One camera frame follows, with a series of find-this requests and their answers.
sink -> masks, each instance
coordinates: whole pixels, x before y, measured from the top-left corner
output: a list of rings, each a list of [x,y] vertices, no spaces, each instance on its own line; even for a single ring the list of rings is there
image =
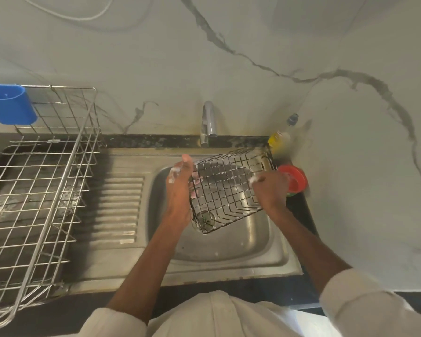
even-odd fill
[[[160,224],[165,179],[182,154],[202,159],[231,149],[118,148],[97,156],[82,222],[62,278],[69,294],[113,291],[123,282]],[[302,274],[287,240],[264,211],[202,234],[181,235],[163,286]]]
[[[149,239],[161,223],[166,207],[165,179],[169,171],[169,167],[161,170],[152,184],[147,215]],[[264,211],[206,235],[191,222],[181,235],[173,259],[194,262],[237,260],[262,252],[270,235],[270,224]]]

wire basket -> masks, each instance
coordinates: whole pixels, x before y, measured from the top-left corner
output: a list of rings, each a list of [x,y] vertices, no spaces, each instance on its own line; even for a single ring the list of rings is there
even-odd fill
[[[193,221],[203,234],[261,210],[249,179],[274,170],[267,149],[238,149],[195,161],[199,183],[190,192]]]
[[[62,286],[100,145],[94,88],[24,87],[37,121],[0,124],[0,138],[11,138],[0,154],[0,327]]]

metal basket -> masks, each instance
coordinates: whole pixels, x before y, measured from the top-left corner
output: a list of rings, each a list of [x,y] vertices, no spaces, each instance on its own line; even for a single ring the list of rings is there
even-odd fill
[[[261,210],[249,179],[274,170],[268,149],[238,149],[195,161],[199,183],[191,189],[193,221],[203,234]]]
[[[75,214],[100,145],[94,88],[24,86],[38,116],[0,124],[0,327],[62,286]]]

white cable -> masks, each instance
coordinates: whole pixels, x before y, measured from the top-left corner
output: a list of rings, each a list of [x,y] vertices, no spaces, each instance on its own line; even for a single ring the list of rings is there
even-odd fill
[[[28,2],[30,5],[36,7],[36,8],[38,8],[38,9],[44,11],[44,12],[47,12],[48,14],[51,14],[53,16],[59,17],[59,18],[64,19],[64,20],[90,21],[90,20],[98,19],[100,16],[102,16],[103,14],[105,14],[109,10],[109,8],[111,7],[112,2],[114,0],[109,0],[108,4],[106,5],[106,7],[101,12],[99,12],[98,14],[96,14],[94,16],[90,16],[90,17],[74,17],[74,16],[62,15],[62,14],[56,13],[55,11],[52,11],[50,9],[44,8],[41,5],[38,5],[37,3],[35,3],[33,1],[31,1],[31,0],[24,0],[24,1],[25,2]]]

person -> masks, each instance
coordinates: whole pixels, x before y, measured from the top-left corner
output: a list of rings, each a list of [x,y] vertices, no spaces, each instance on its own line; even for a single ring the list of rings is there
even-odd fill
[[[193,162],[182,157],[166,180],[162,223],[107,306],[91,314],[79,337],[301,336],[297,321],[290,319],[292,310],[248,303],[222,291],[199,294],[150,320],[176,244],[191,221]],[[421,336],[421,315],[404,299],[354,270],[294,218],[286,208],[286,176],[275,171],[257,176],[252,187],[259,203],[306,267],[323,310],[342,336]]]

